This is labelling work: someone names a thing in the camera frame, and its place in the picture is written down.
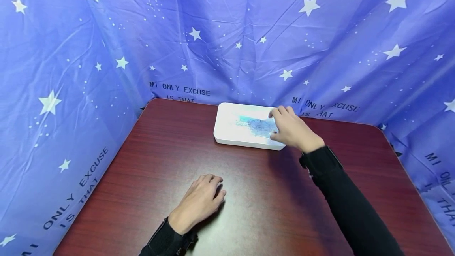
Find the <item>right hand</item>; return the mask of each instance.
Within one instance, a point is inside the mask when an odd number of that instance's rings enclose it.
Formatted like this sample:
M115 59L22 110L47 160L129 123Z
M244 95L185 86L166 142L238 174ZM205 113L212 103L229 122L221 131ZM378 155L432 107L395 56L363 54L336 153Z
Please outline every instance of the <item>right hand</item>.
M169 225L175 232L184 235L192 227L218 211L226 191L216 195L223 179L213 174L201 175L191 184L180 204L169 215Z
M292 107L279 106L269 113L269 118L272 117L275 118L278 133L272 133L270 139L299 148L303 153L325 146L323 139L294 113Z

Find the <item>wooden table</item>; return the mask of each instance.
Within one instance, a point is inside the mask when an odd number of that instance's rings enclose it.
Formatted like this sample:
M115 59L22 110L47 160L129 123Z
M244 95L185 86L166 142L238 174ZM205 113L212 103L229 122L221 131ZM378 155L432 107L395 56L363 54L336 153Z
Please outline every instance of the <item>wooden table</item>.
M55 255L137 255L203 173L226 201L187 255L352 255L300 153L219 145L216 106L155 99L144 110ZM383 133L305 119L332 148L405 254L452 255Z

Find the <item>finger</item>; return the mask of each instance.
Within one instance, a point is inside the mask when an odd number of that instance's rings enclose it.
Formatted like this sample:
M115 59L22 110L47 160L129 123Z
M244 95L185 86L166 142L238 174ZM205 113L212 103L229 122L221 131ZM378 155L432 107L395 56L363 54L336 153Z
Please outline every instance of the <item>finger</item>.
M285 115L285 114L288 113L288 112L286 111L285 107L283 107L283 106L279 106L279 107L278 107L278 111L281 113L281 115Z
M281 142L280 133L273 132L272 134L270 134L270 139L271 139L271 140L278 141L278 142Z
M202 180L204 180L205 175L201 175L197 180L196 183L201 183Z
M213 199L213 203L215 204L216 209L218 209L218 207L224 201L224 196L225 195L226 195L226 191L222 190L221 192L219 192L218 196L216 196L215 199Z
M296 116L296 114L294 113L294 109L291 106L287 106L286 110L290 115Z
M220 177L220 176L215 176L215 178L213 178L211 181L210 181L210 184L213 184L215 185L216 187L218 187L218 184L220 182L222 182L223 179Z
M269 113L269 118L275 118L280 115L280 112L278 111L277 108L273 108L272 111Z
M213 178L215 178L215 175L213 175L213 174L207 174L207 175L204 177L203 181L204 181L204 182L210 182L210 180L212 180Z

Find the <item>white plastic box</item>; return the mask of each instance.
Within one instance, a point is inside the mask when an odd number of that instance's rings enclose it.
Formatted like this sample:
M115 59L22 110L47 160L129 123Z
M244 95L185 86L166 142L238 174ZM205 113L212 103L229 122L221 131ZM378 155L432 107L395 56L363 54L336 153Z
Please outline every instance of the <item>white plastic box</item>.
M270 139L278 131L275 120L269 119L272 107L221 103L216 113L213 136L216 142L280 151L285 144Z

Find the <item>blue curtain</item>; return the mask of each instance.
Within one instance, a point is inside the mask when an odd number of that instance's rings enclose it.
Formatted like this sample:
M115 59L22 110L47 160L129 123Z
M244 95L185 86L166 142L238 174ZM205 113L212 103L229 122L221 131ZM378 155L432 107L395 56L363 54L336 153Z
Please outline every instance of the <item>blue curtain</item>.
M377 126L455 244L455 0L0 0L0 10L1 255L54 251L155 97Z

